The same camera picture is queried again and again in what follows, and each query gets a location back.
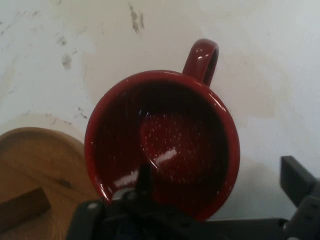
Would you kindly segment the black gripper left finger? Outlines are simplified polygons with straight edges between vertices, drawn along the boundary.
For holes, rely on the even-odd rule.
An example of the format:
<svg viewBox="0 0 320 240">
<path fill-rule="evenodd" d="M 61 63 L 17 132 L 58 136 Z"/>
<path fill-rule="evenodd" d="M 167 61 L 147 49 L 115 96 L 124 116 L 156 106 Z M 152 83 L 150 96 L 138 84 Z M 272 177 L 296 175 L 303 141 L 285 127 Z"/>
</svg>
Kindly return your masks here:
<svg viewBox="0 0 320 240">
<path fill-rule="evenodd" d="M 205 225 L 169 205 L 152 199 L 151 165 L 139 168 L 133 190 L 110 205 L 87 201 L 78 206 L 67 231 L 68 240 L 206 240 Z"/>
</svg>

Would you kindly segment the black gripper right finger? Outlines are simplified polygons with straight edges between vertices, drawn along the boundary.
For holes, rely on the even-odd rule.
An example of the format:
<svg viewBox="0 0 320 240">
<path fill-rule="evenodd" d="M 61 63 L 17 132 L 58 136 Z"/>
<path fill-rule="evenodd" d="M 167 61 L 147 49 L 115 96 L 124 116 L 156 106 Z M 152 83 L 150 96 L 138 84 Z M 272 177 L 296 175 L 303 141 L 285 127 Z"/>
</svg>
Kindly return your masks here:
<svg viewBox="0 0 320 240">
<path fill-rule="evenodd" d="M 293 156 L 280 158 L 280 186 L 296 206 L 293 217 L 285 224 L 285 240 L 320 238 L 320 180 Z"/>
</svg>

